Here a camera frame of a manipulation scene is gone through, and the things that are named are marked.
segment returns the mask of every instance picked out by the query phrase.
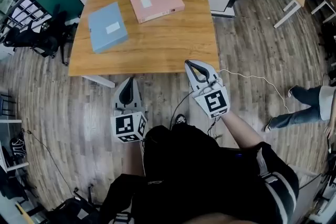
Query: floor board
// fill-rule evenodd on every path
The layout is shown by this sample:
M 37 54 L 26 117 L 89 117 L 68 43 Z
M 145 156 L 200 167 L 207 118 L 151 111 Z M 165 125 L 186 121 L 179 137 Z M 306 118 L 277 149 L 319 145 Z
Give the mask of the floor board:
M 322 83 L 326 72 L 324 52 L 317 46 L 320 23 L 310 15 L 309 3 L 278 29 L 273 25 L 283 16 L 289 0 L 237 0 L 236 18 L 214 17 L 220 67 L 249 76 L 266 77 L 287 96 L 289 87 Z M 111 134 L 110 115 L 114 89 L 80 77 L 70 78 L 68 68 L 55 59 L 43 58 L 30 49 L 19 48 L 0 64 L 0 82 L 17 101 L 23 128 L 31 130 L 51 150 L 71 189 L 86 195 L 94 184 L 93 199 L 102 202 L 109 185 L 121 173 L 123 145 Z M 220 73 L 230 95 L 232 110 L 257 130 L 286 162 L 319 173 L 325 167 L 325 123 L 303 124 L 261 132 L 270 116 L 285 113 L 282 99 L 263 79 Z M 138 74 L 140 90 L 149 119 L 148 127 L 169 126 L 177 104 L 188 93 L 182 74 Z M 110 76 L 119 84 L 127 76 Z M 292 111 L 304 107 L 285 98 Z M 176 114 L 185 113 L 191 124 L 203 131 L 211 121 L 191 97 Z M 213 129 L 221 146 L 236 147 L 222 122 Z M 70 197 L 47 151 L 26 136 L 30 181 L 37 186 L 41 202 L 48 208 Z

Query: white label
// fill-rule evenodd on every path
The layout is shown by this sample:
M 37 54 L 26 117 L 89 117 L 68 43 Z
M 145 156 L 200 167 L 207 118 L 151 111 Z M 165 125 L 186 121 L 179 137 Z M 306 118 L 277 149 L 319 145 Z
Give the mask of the white label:
M 151 0 L 141 0 L 141 4 L 144 8 L 148 8 L 152 6 Z
M 141 20 L 141 22 L 144 23 L 144 22 L 147 22 L 148 20 L 152 20 L 152 19 L 156 19 L 156 18 L 159 18 L 159 17 L 161 17 L 161 16 L 164 16 L 164 15 L 168 15 L 169 13 L 170 13 L 169 10 L 166 11 L 166 12 L 156 13 L 156 14 L 153 14 L 153 15 L 148 16 L 148 17 L 146 17 L 146 18 L 143 18 L 143 19 Z
M 77 217 L 78 217 L 79 219 L 83 219 L 83 218 L 86 217 L 87 215 L 88 215 L 87 212 L 85 212 L 83 209 L 80 209 L 80 211 L 79 211 Z
M 114 24 L 109 25 L 108 27 L 106 27 L 106 33 L 110 34 L 116 30 L 118 30 L 120 28 L 119 22 L 116 22 Z

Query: sleeve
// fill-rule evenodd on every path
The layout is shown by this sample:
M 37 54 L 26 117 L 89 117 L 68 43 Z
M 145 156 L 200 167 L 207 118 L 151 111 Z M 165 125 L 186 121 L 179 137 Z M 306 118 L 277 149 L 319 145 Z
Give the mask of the sleeve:
M 296 207 L 299 180 L 295 172 L 265 142 L 257 145 L 259 176 L 264 180 L 269 197 L 277 205 L 279 223 L 287 223 Z
M 121 174 L 111 185 L 99 211 L 99 223 L 108 224 L 118 213 L 127 209 L 134 193 L 145 186 L 145 178 Z

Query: blue jeans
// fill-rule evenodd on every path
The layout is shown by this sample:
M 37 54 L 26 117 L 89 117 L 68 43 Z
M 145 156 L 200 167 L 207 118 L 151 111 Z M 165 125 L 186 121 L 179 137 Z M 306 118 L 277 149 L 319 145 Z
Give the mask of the blue jeans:
M 302 104 L 310 105 L 308 109 L 300 110 L 290 114 L 279 115 L 270 121 L 269 127 L 283 128 L 288 125 L 316 122 L 321 120 L 319 95 L 322 86 L 306 90 L 303 87 L 292 88 L 292 95 Z

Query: pink folder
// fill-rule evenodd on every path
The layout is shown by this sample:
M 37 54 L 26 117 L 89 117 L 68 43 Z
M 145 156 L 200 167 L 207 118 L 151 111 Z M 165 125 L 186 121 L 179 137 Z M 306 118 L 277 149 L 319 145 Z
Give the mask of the pink folder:
M 182 0 L 131 0 L 139 24 L 184 10 Z

